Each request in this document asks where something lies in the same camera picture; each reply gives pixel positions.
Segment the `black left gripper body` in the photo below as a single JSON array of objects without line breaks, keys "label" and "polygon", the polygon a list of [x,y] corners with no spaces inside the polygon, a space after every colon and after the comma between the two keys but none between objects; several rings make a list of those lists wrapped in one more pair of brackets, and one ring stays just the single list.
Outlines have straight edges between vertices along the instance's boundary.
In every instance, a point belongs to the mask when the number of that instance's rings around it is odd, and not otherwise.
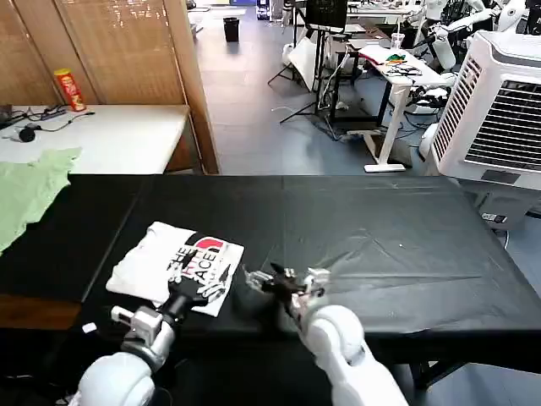
[{"label": "black left gripper body", "polygon": [[182,279],[179,283],[169,282],[169,297],[158,312],[167,324],[182,324],[187,313],[197,306],[206,306],[207,299],[198,292],[203,285],[192,279]]}]

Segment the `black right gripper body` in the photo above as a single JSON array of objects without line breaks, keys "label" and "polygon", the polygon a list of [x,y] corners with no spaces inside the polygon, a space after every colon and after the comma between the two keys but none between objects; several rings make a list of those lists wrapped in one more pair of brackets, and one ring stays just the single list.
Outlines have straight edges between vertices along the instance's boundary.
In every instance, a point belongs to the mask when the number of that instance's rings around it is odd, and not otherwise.
[{"label": "black right gripper body", "polygon": [[283,304],[289,305],[294,294],[304,294],[306,284],[297,278],[293,268],[287,268],[275,262],[270,264],[270,279],[264,282],[264,292],[274,294]]}]

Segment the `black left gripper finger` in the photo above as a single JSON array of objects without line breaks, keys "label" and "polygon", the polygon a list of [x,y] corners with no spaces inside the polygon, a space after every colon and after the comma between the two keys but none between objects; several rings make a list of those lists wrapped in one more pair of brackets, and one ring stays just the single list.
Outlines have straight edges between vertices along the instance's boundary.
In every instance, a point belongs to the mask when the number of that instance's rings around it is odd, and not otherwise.
[{"label": "black left gripper finger", "polygon": [[198,294],[204,299],[219,298],[226,291],[230,270],[231,266],[228,265],[225,271],[217,279],[212,279],[198,288]]},{"label": "black left gripper finger", "polygon": [[189,266],[195,255],[196,250],[179,250],[168,264],[168,280],[180,281],[182,279],[182,272]]}]

